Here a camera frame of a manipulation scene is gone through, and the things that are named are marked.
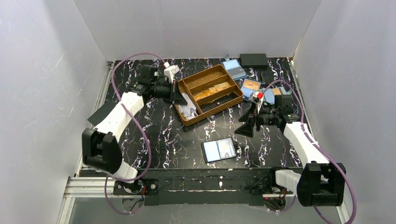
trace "metal frame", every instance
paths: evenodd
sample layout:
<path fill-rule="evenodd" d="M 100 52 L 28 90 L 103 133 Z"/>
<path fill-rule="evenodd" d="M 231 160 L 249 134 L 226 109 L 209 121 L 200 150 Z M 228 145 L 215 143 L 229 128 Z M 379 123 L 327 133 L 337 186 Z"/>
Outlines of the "metal frame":
<path fill-rule="evenodd" d="M 298 92 L 298 95 L 300 97 L 301 103 L 303 104 L 304 101 L 302 99 L 300 87 L 298 84 L 298 77 L 296 74 L 296 71 L 294 70 L 293 67 L 293 62 L 289 61 L 289 65 L 292 71 L 292 75 L 296 84 L 296 89 Z M 98 101 L 96 102 L 95 106 L 95 111 L 99 109 L 105 99 L 106 99 L 106 94 L 107 94 L 107 89 L 109 86 L 109 81 L 111 77 L 111 71 L 114 68 L 114 63 L 109 62 L 107 73 L 105 75 L 105 78 L 103 80 L 102 87 L 99 92 L 99 97 Z M 308 123 L 309 128 L 311 128 L 306 110 L 304 110 L 305 115 L 306 115 L 306 120 Z M 80 158 L 75 177 L 70 177 L 67 181 L 67 185 L 65 188 L 64 192 L 64 199 L 63 199 L 63 204 L 61 208 L 61 213 L 59 216 L 58 224 L 68 224 L 71 218 L 71 214 L 73 211 L 74 207 L 74 202 L 76 197 L 104 197 L 104 185 L 105 185 L 105 178 L 104 177 L 79 177 L 80 171 L 83 168 L 88 168 L 82 163 L 82 157 Z M 116 196 L 113 195 L 113 188 L 114 188 L 114 180 L 108 180 L 107 182 L 107 194 L 108 197 L 123 197 L 123 198 L 135 198 L 135 197 L 140 197 L 140 196 Z M 277 195 L 273 194 L 264 194 L 263 197 L 278 197 Z M 346 206 L 343 203 L 341 206 L 337 207 L 337 212 L 339 214 L 339 218 L 342 223 L 345 223 L 349 219 L 349 214 L 347 212 Z"/>

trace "white panel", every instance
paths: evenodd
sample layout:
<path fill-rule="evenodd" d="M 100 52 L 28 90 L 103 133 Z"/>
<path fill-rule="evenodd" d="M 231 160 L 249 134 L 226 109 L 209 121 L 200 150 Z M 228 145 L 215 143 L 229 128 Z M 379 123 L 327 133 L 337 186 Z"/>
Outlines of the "white panel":
<path fill-rule="evenodd" d="M 355 189 L 354 223 L 396 219 L 395 40 L 394 0 L 324 0 L 295 56 L 315 138 Z"/>
<path fill-rule="evenodd" d="M 165 58 L 293 56 L 321 0 L 75 2 L 113 61 L 147 51 Z"/>
<path fill-rule="evenodd" d="M 0 223 L 53 224 L 106 61 L 71 0 L 0 5 Z"/>

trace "brown wooden tray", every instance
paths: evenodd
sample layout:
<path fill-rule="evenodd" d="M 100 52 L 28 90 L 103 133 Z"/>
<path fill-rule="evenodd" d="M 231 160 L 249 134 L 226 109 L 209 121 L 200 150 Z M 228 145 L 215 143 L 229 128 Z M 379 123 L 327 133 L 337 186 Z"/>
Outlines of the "brown wooden tray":
<path fill-rule="evenodd" d="M 230 87 L 221 90 L 219 92 L 216 92 L 208 97 L 202 98 L 198 101 L 196 101 L 193 97 L 194 94 L 199 93 L 205 89 L 208 89 L 209 87 L 213 87 L 214 85 L 223 83 L 223 82 L 228 82 L 230 84 Z M 197 107 L 199 115 L 194 117 L 193 119 L 186 120 L 184 118 L 184 115 L 181 114 L 176 107 L 176 111 L 179 114 L 180 118 L 182 119 L 182 122 L 186 126 L 193 125 L 205 118 L 208 118 L 220 111 L 223 111 L 231 106 L 237 105 L 238 103 L 242 102 L 242 96 L 243 92 L 240 90 L 239 86 L 235 83 L 235 81 L 231 78 L 231 76 L 228 74 L 226 69 L 223 67 L 223 65 L 219 64 L 216 66 L 213 66 L 209 69 L 206 69 L 204 71 L 198 72 L 195 75 L 192 75 L 190 77 L 184 78 L 180 81 L 178 81 L 179 89 L 181 93 L 187 93 L 187 95 L 190 97 L 194 105 Z M 222 96 L 228 95 L 231 92 L 234 92 L 238 97 L 228 101 L 227 103 L 220 105 L 216 108 L 213 108 L 205 113 L 202 113 L 202 110 L 200 108 L 200 105 L 210 103 Z"/>

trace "table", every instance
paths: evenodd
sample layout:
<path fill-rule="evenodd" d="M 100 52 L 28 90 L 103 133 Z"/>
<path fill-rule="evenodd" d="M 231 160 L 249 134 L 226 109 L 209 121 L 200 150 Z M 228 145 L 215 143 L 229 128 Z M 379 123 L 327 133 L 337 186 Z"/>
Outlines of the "table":
<path fill-rule="evenodd" d="M 197 72 L 220 64 L 222 58 L 201 59 L 170 59 L 170 64 L 177 64 L 180 72 L 176 79 L 185 78 Z M 269 66 L 263 69 L 245 69 L 252 80 L 262 80 L 269 84 L 276 79 L 288 82 L 294 89 L 294 83 L 287 58 L 269 58 Z M 132 77 L 140 74 L 143 64 L 157 64 L 159 60 L 127 61 L 115 72 L 115 82 L 120 92 L 125 91 Z M 116 95 L 109 85 L 106 100 L 117 102 Z M 293 146 L 275 127 L 262 126 L 255 132 L 254 138 L 235 135 L 234 130 L 242 125 L 238 119 L 249 109 L 250 103 L 242 102 L 219 112 L 192 126 L 182 124 L 175 108 L 160 99 L 152 99 L 135 115 L 143 127 L 152 149 L 150 168 L 255 168 L 255 167 L 298 167 L 301 162 Z M 294 101 L 295 112 L 300 113 Z M 201 143 L 232 137 L 238 142 L 237 157 L 205 163 Z M 126 128 L 120 139 L 120 147 L 125 161 L 135 168 L 144 168 L 148 162 L 147 149 L 141 133 L 136 125 Z"/>

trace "robotic arm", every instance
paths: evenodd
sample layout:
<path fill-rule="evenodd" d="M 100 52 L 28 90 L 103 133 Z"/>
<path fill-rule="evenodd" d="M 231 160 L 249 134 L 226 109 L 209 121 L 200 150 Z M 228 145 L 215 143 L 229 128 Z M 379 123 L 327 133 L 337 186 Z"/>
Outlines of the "robotic arm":
<path fill-rule="evenodd" d="M 276 126 L 290 141 L 304 167 L 302 174 L 288 168 L 272 168 L 268 177 L 257 184 L 254 192 L 271 187 L 286 188 L 297 194 L 303 206 L 340 206 L 345 180 L 334 165 L 313 146 L 317 142 L 309 133 L 307 125 L 299 122 L 301 117 L 293 112 L 292 96 L 276 95 L 274 108 L 271 105 L 262 108 L 263 95 L 259 92 L 253 92 L 250 99 L 253 101 L 252 106 L 239 119 L 245 123 L 235 133 L 253 137 L 254 126 L 257 131 L 261 125 Z M 341 163 L 338 165 L 345 172 L 345 167 Z"/>
<path fill-rule="evenodd" d="M 142 74 L 131 82 L 130 87 L 122 95 L 121 102 L 109 115 L 93 129 L 87 128 L 82 134 L 83 163 L 98 171 L 111 174 L 119 179 L 133 179 L 137 170 L 129 166 L 123 159 L 119 141 L 125 128 L 131 121 L 121 103 L 135 115 L 151 98 L 162 98 L 164 101 L 186 105 L 173 79 L 179 72 L 177 65 L 165 69 L 164 75 L 158 75 L 158 68 L 143 65 Z"/>

